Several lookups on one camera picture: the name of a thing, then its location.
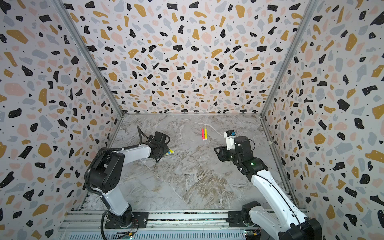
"mounting plate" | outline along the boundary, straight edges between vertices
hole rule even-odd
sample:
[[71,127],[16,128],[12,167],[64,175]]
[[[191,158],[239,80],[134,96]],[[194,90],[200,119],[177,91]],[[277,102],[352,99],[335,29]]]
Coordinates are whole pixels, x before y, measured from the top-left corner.
[[[135,225],[133,226],[132,229],[134,230],[134,229],[137,229],[137,228],[146,228],[147,227],[149,213],[148,212],[132,212],[132,213],[133,213],[133,218],[137,219],[137,221],[133,220]],[[104,228],[105,229],[119,228],[119,224],[116,223],[116,221],[114,221],[112,219],[109,222],[105,223],[105,227]]]
[[229,223],[229,227],[247,227],[243,223],[241,211],[228,211],[227,222]]

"side wall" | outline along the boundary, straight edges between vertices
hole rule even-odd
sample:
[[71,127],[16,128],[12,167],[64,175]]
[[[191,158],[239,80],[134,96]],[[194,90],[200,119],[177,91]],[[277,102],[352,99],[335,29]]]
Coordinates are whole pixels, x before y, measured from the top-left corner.
[[114,109],[49,1],[2,1],[0,239],[53,239]]
[[383,11],[319,1],[265,116],[324,239],[384,239]]
[[259,112],[307,0],[65,0],[125,112]]

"metal frame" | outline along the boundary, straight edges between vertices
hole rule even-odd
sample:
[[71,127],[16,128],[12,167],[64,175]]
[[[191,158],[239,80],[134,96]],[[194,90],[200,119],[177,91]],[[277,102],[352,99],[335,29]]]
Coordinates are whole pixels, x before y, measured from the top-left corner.
[[88,48],[83,42],[80,33],[78,32],[76,26],[74,25],[68,11],[65,9],[62,0],[51,0],[51,3],[53,4],[61,20],[63,21],[65,27],[69,31],[71,37],[73,38],[73,41],[75,41],[77,47],[79,48],[81,54],[85,58],[89,67],[91,68],[93,73],[96,75],[96,78],[99,80],[99,83],[102,86],[104,93],[107,95],[112,106],[114,107],[114,111],[119,115],[119,117],[123,116],[124,114],[120,108],[120,105],[116,101],[116,98],[113,96],[108,84],[105,82],[104,76],[101,74],[101,71],[97,67],[96,62],[93,60],[93,57],[89,53]]
[[269,134],[268,125],[267,125],[266,121],[264,120],[264,116],[267,114],[268,107],[273,100],[273,96],[275,95],[275,93],[278,90],[278,87],[280,86],[281,82],[283,81],[283,76],[285,75],[285,73],[288,69],[288,66],[289,66],[289,64],[293,58],[293,55],[295,54],[295,51],[296,51],[296,49],[300,43],[300,40],[301,40],[305,30],[307,29],[307,25],[308,25],[312,15],[313,15],[315,9],[316,9],[318,2],[319,2],[319,0],[309,0],[309,3],[308,3],[308,5],[304,11],[304,14],[303,14],[303,19],[302,19],[302,21],[301,21],[301,23],[297,29],[297,33],[296,33],[296,35],[292,41],[292,44],[288,50],[288,53],[287,53],[287,55],[283,61],[283,65],[281,66],[280,71],[277,74],[276,80],[272,85],[271,91],[270,91],[270,93],[267,97],[267,100],[264,103],[263,109],[260,113],[263,129],[264,129],[265,135],[267,137],[267,140],[270,143],[269,147],[271,149],[273,158],[275,159],[277,170],[279,171],[279,174],[280,174],[280,177],[282,179],[284,188],[292,194],[292,196],[293,196],[292,201],[296,206],[298,206],[298,202],[296,201],[296,197],[294,195],[293,188],[289,184],[288,177],[285,174],[284,166],[282,165],[282,163],[280,161],[280,157],[279,157],[279,153],[278,153],[278,150],[276,148],[276,145],[273,143],[273,139],[271,137],[271,134]]
[[293,196],[292,199],[291,199],[292,202],[296,206],[298,206],[298,202],[296,201],[296,197],[295,197],[295,192],[293,191],[292,186],[289,184],[288,176],[285,174],[284,166],[283,166],[282,162],[280,161],[280,157],[279,157],[279,154],[277,152],[276,145],[273,143],[273,139],[272,139],[271,135],[269,134],[268,125],[266,124],[266,122],[265,122],[265,120],[263,118],[260,118],[260,120],[261,120],[263,129],[264,129],[264,133],[266,135],[266,139],[269,142],[269,147],[271,149],[272,156],[273,156],[273,159],[275,160],[275,163],[276,163],[276,166],[277,166],[277,170],[279,171],[279,174],[280,174],[280,177],[281,177],[281,181],[282,181],[282,183],[284,185],[284,188],[289,193],[291,193],[291,196]]
[[268,110],[269,104],[273,100],[273,95],[277,92],[278,87],[280,86],[280,83],[283,80],[283,76],[285,75],[286,70],[288,69],[288,66],[291,62],[291,59],[293,58],[293,55],[295,54],[295,51],[300,43],[301,37],[303,36],[307,25],[309,23],[309,20],[312,17],[312,14],[318,4],[319,0],[309,0],[309,3],[307,7],[305,8],[303,19],[301,20],[301,23],[297,29],[297,33],[295,37],[293,38],[292,44],[289,47],[288,53],[283,61],[283,65],[280,68],[279,73],[277,74],[276,80],[272,85],[271,91],[268,94],[268,97],[265,101],[265,104],[263,106],[263,110],[261,112],[261,116],[265,116]]
[[[215,210],[137,210],[133,212],[148,212],[147,227],[138,229],[135,235],[139,234],[158,234],[169,233],[170,231],[178,231],[185,233],[186,231],[233,231],[244,232],[245,230],[257,230],[260,227],[229,227],[228,219],[229,211],[241,211],[241,209],[215,209]],[[276,217],[272,209],[265,209],[273,217]],[[100,221],[104,211],[69,211],[58,229],[58,239],[66,240],[71,235],[95,235],[92,239],[101,239],[100,237]],[[111,237],[112,234],[123,232],[124,228],[104,229],[106,236]]]
[[[289,190],[289,192],[292,194],[292,201],[295,205],[297,205],[296,199],[294,197],[294,192],[292,190],[291,185],[289,184],[288,178],[284,173],[284,167],[281,164],[281,161],[279,159],[278,150],[275,146],[275,144],[272,141],[272,137],[269,134],[267,124],[265,120],[263,119],[263,116],[266,115],[268,106],[271,104],[273,100],[273,96],[278,90],[278,87],[280,83],[282,82],[283,76],[289,66],[289,63],[291,59],[293,58],[293,55],[300,43],[300,40],[302,38],[302,35],[304,34],[308,22],[318,4],[319,0],[309,0],[309,3],[306,7],[306,10],[303,15],[303,19],[301,21],[301,24],[298,27],[298,31],[293,39],[293,42],[289,48],[289,51],[283,61],[283,65],[276,77],[276,81],[272,85],[270,94],[267,97],[267,100],[264,104],[264,107],[260,113],[242,113],[243,115],[259,115],[261,117],[261,123],[265,132],[265,135],[268,139],[268,141],[271,143],[270,148],[272,155],[274,157],[275,163],[278,167],[279,174],[281,176],[281,179],[283,180],[283,185],[286,190]],[[88,48],[86,47],[85,43],[82,41],[81,35],[78,32],[76,26],[72,22],[69,13],[64,7],[64,4],[62,3],[62,0],[51,0],[53,6],[55,7],[57,13],[61,17],[62,21],[64,22],[66,28],[70,32],[73,40],[77,44],[80,52],[83,54],[84,58],[86,59],[87,63],[89,64],[92,71],[95,73],[96,77],[99,79],[100,84],[103,87],[103,91],[111,101],[112,106],[115,108],[115,111],[119,115],[119,124],[114,130],[112,134],[112,138],[108,144],[108,146],[112,146],[114,139],[116,137],[116,134],[118,130],[120,129],[124,113],[122,112],[119,104],[117,103],[115,97],[113,96],[112,92],[110,91],[109,86],[104,81],[104,76],[101,74],[99,68],[97,67],[95,61],[93,60],[91,54],[88,51]],[[127,115],[134,115],[134,114],[143,114],[143,115],[152,115],[152,113],[127,113]],[[156,113],[156,115],[238,115],[239,113]],[[229,227],[229,223],[226,221],[228,219],[228,211],[241,211],[239,209],[236,210],[146,210],[146,212],[149,212],[148,222],[147,222],[147,228],[145,229],[139,229],[136,236],[138,236],[140,233],[147,233],[147,232],[158,232],[158,231],[193,231],[197,232],[203,229],[203,232],[209,232],[209,231],[215,231],[220,230],[221,231],[232,231],[234,233],[236,232],[242,232],[243,230],[255,230],[259,228],[259,226],[255,225],[254,227],[240,227],[240,228],[231,228]],[[266,209],[267,212],[272,214],[274,217],[276,216],[272,209]],[[66,239],[66,236],[69,236],[69,234],[72,234],[72,232],[99,232],[100,230],[100,220],[101,215],[103,211],[70,211],[67,213],[66,218],[64,219],[61,227],[59,228],[59,239]],[[107,236],[111,237],[112,233],[117,233],[118,231],[123,231],[124,229],[106,229],[105,232]],[[99,234],[95,234],[95,236],[98,235],[98,237],[95,237],[94,239],[100,239]],[[239,236],[238,239],[245,239],[244,235]]]

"black cable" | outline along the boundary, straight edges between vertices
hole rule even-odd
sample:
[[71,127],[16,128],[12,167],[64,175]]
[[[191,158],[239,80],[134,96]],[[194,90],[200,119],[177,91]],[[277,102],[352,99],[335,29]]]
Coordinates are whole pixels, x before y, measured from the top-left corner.
[[293,213],[293,215],[295,216],[297,222],[299,223],[299,228],[300,228],[300,231],[301,230],[301,225],[300,225],[300,221],[299,221],[299,218],[297,218],[297,216],[295,215],[295,212],[292,210],[291,206],[287,203],[287,201],[285,200],[285,198],[283,197],[283,195],[279,192],[279,190],[277,190],[277,188],[275,187],[275,185],[273,185],[268,179],[264,178],[263,176],[260,176],[260,175],[256,175],[258,177],[261,177],[262,179],[266,180],[267,182],[269,182],[272,187],[280,194],[281,198],[284,200],[284,202],[287,204],[287,206],[289,207],[289,209],[291,210],[291,212]]
[[138,130],[138,132],[139,132],[139,144],[141,145],[141,142],[142,142],[142,138],[141,138],[141,130],[140,130],[140,128],[139,128],[139,126],[137,126],[137,130]]
[[152,138],[147,137],[147,136],[143,133],[143,131],[141,131],[139,125],[137,126],[137,130],[139,131],[140,144],[141,144],[141,135],[143,135],[143,136],[144,136],[146,139],[148,139],[148,140],[152,140]]
[[107,213],[110,213],[110,211],[105,210],[103,212],[103,215],[101,216],[100,232],[101,232],[101,237],[103,238],[103,240],[107,240],[107,238],[105,237],[105,234],[104,234],[104,217],[105,217],[105,215],[107,215]]
[[135,218],[135,220],[137,221],[137,228],[136,228],[136,231],[134,233],[137,233],[137,230],[139,229],[139,220],[137,220],[137,218]]
[[255,144],[255,142],[254,142],[252,139],[247,138],[247,139],[244,139],[243,141],[241,141],[240,143],[245,142],[246,140],[250,140],[250,141],[253,142],[254,147],[253,147],[253,149],[251,150],[251,151],[253,151],[253,150],[256,148],[256,144]]

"metal corner post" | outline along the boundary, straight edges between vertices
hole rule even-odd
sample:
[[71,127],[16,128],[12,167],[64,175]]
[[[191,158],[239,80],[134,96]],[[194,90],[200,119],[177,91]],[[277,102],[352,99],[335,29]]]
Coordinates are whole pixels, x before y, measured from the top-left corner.
[[271,91],[268,94],[267,100],[265,101],[265,104],[263,106],[263,110],[261,112],[262,117],[265,116],[265,114],[267,113],[268,106],[273,100],[273,95],[276,93],[278,87],[280,86],[280,83],[283,80],[283,76],[284,76],[284,74],[285,74],[285,72],[289,66],[289,63],[291,62],[291,59],[293,58],[293,55],[295,54],[297,46],[300,43],[300,40],[301,40],[301,38],[302,38],[306,28],[307,28],[307,25],[308,25],[308,23],[312,17],[312,14],[313,14],[318,2],[319,2],[319,0],[309,0],[308,5],[305,8],[303,19],[302,19],[302,21],[301,21],[301,23],[297,29],[297,33],[296,33],[295,37],[293,38],[292,44],[288,50],[287,55],[285,56],[285,59],[283,61],[283,65],[281,66],[280,71],[277,74],[276,80],[273,83]]
[[[295,54],[295,51],[296,51],[296,49],[300,43],[301,38],[303,37],[303,34],[307,28],[307,25],[308,25],[312,15],[313,15],[314,11],[315,11],[315,8],[316,8],[318,2],[319,2],[319,0],[309,0],[308,5],[304,11],[303,19],[302,19],[302,21],[298,27],[297,33],[296,33],[296,35],[292,41],[292,44],[288,50],[288,53],[287,53],[287,55],[283,61],[283,65],[281,66],[281,69],[280,69],[279,73],[277,74],[276,81],[273,83],[272,89],[271,89],[271,91],[267,97],[267,100],[265,101],[264,106],[263,106],[263,110],[261,112],[261,122],[262,122],[262,125],[264,128],[264,132],[265,132],[265,135],[267,137],[267,140],[270,142],[273,142],[273,139],[272,139],[271,135],[269,134],[268,125],[264,119],[264,116],[266,115],[266,113],[268,111],[268,106],[271,104],[271,102],[273,100],[273,96],[277,92],[278,87],[280,86],[280,84],[283,80],[283,76],[288,69],[288,66],[289,66],[289,64],[293,58],[293,55]],[[298,202],[296,201],[296,197],[295,197],[293,188],[292,188],[292,186],[288,180],[287,175],[285,174],[284,166],[282,165],[282,163],[280,161],[277,147],[274,143],[272,143],[272,144],[270,144],[270,148],[271,148],[273,158],[275,159],[276,166],[277,166],[277,169],[278,169],[279,174],[281,176],[281,179],[283,180],[283,185],[286,188],[286,190],[288,190],[290,192],[290,194],[292,196],[293,203],[296,206],[298,206]]]
[[65,9],[64,4],[62,0],[51,0],[51,3],[53,4],[56,12],[62,19],[63,23],[65,24],[65,27],[71,34],[73,40],[75,41],[77,47],[79,48],[80,52],[82,53],[83,57],[85,58],[86,62],[88,63],[91,70],[95,73],[96,77],[99,80],[100,85],[103,88],[104,93],[109,98],[112,106],[115,108],[116,113],[119,115],[118,117],[121,118],[124,114],[122,110],[120,109],[119,103],[117,103],[116,98],[113,96],[111,90],[109,89],[109,86],[104,81],[104,76],[101,74],[99,68],[97,67],[95,61],[93,60],[91,54],[88,51],[87,46],[83,42],[80,33],[78,32],[75,24],[73,23],[68,11]]

